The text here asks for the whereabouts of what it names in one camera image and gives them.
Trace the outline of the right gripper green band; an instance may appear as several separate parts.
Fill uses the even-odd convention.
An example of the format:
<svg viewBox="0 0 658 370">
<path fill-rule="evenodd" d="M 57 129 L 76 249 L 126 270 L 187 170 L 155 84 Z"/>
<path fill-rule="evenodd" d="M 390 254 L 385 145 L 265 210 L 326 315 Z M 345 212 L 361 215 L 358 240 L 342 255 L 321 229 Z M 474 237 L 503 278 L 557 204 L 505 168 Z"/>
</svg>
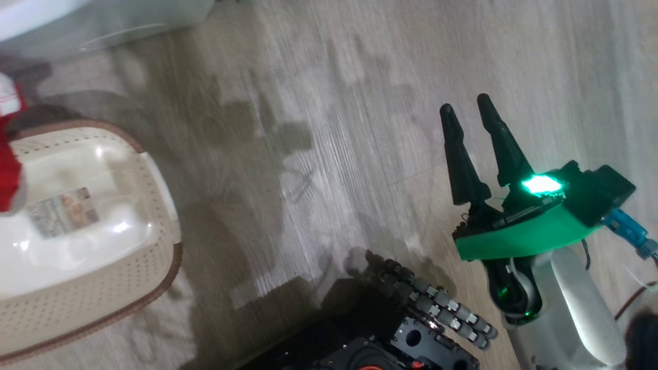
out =
<svg viewBox="0 0 658 370">
<path fill-rule="evenodd" d="M 467 218 L 452 237 L 463 261 L 528 257 L 585 239 L 599 225 L 586 226 L 566 208 L 570 183 L 556 174 L 535 175 L 510 129 L 488 94 L 477 96 L 480 117 L 491 136 L 498 183 L 520 183 L 508 197 L 526 201 L 519 211 L 506 212 L 486 203 L 491 198 L 464 145 L 464 131 L 453 107 L 444 104 L 440 117 L 447 170 L 455 205 L 471 204 Z"/>
</svg>

